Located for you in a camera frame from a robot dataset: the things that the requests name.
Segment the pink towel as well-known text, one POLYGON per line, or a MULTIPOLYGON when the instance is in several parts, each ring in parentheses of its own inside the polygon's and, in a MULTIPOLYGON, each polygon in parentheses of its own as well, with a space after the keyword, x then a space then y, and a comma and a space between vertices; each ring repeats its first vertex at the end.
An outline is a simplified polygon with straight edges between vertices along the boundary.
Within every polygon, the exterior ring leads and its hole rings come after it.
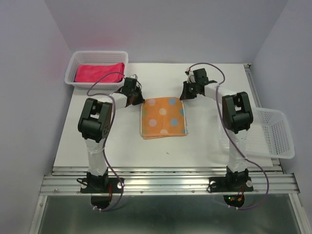
POLYGON ((75 82, 95 83, 108 73, 100 83, 118 83, 123 79, 125 64, 120 62, 112 65, 80 65, 77 69, 75 82))

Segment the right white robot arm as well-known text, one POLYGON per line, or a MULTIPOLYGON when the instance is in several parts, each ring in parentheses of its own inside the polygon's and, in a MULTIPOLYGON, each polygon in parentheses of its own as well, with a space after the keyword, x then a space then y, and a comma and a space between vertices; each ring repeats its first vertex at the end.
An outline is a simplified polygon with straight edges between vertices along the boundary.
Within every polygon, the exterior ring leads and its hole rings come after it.
POLYGON ((209 80, 204 68, 186 70, 180 100, 194 99, 203 95, 216 101, 220 123, 230 141, 229 161, 224 184, 236 190, 249 180, 246 166, 247 133, 254 120, 249 96, 246 92, 231 91, 215 80, 209 80))

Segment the orange blue patchwork towel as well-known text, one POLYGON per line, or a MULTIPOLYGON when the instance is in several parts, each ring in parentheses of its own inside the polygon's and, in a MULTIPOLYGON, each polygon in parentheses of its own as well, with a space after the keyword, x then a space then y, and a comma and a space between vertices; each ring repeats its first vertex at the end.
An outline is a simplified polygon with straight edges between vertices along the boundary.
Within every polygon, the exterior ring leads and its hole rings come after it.
POLYGON ((140 112, 140 133, 143 139, 186 136, 183 102, 177 97, 145 100, 140 112))

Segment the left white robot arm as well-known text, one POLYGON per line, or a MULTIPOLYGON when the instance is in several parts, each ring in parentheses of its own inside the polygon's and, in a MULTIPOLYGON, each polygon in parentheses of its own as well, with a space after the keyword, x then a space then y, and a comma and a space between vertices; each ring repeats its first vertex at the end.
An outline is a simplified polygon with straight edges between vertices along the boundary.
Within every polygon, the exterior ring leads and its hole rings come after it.
POLYGON ((85 140, 88 154, 88 171, 78 181, 84 186, 92 185, 97 192, 108 188, 108 167, 105 144, 118 109, 144 102, 141 84, 137 76, 126 77, 121 88, 111 94, 90 94, 86 99, 79 121, 78 131, 85 140))

